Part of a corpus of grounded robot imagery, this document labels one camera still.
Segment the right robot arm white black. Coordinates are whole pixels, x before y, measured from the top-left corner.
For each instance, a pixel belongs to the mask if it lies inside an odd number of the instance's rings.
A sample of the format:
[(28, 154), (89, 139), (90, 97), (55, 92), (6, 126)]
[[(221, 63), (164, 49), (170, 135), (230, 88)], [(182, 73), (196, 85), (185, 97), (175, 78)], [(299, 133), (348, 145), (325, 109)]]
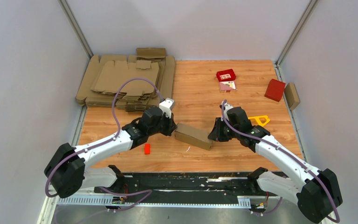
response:
[(296, 156), (264, 127), (252, 125), (241, 107), (223, 101), (220, 109), (221, 116), (215, 119), (208, 138), (216, 142), (236, 139), (242, 146), (275, 164), (287, 176), (283, 178), (266, 168), (258, 168), (247, 182), (250, 193), (276, 194), (296, 204), (301, 213), (316, 224), (324, 219), (340, 222), (337, 208), (343, 199), (337, 175), (332, 170), (321, 170)]

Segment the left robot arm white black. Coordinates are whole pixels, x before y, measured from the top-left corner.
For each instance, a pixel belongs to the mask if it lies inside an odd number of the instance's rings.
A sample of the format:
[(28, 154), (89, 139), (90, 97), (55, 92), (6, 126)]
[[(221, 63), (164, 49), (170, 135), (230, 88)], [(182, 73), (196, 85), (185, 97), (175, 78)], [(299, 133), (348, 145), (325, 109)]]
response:
[(60, 145), (44, 170), (48, 179), (46, 195), (66, 198), (87, 187), (107, 187), (113, 193), (120, 192), (124, 180), (113, 169), (91, 167), (107, 157), (146, 143), (155, 134), (171, 136), (176, 128), (173, 114), (167, 115), (160, 108), (152, 107), (105, 138), (75, 147), (69, 143)]

